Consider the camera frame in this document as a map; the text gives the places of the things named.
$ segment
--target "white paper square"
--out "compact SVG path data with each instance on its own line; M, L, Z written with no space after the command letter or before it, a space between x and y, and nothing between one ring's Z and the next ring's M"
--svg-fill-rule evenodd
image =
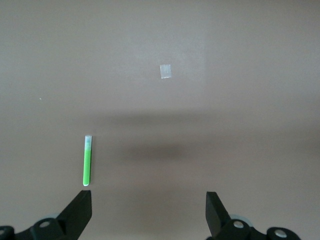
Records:
M166 65L160 65L160 73L161 73L161 78L162 79L168 79L171 78L171 65L166 64Z

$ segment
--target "silver screw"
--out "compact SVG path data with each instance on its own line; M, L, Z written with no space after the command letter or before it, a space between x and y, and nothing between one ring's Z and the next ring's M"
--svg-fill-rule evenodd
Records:
M240 221L235 221L233 223L233 226L235 226L238 229L243 229L245 227L244 224L242 222L240 222Z
M277 235L278 237L283 238L283 239L287 237L287 234L284 231L282 231L281 229L275 230L274 233L275 233L275 235Z
M45 227L47 227L47 226L49 226L49 225L50 225L50 222L49 222L49 221L44 221L44 222L40 223L39 227L40 227L40 228L45 228Z

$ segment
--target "green tube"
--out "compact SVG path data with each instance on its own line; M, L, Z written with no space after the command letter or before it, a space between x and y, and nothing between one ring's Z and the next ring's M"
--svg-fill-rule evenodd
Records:
M83 186L88 186L90 183L91 145L92 145L92 136L90 135L85 136L84 162L83 162Z

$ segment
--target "gray surface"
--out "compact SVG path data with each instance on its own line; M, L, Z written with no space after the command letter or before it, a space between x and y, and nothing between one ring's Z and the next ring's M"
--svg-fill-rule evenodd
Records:
M203 240L216 191L263 233L319 239L319 10L2 0L0 225L22 231L91 189L83 240Z

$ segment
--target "tube of green liquid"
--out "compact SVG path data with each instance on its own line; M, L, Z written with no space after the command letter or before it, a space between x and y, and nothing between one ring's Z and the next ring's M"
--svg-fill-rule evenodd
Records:
M90 136L90 135L85 136L85 138L84 138L83 186L88 186L90 183L91 145L92 145L92 136Z

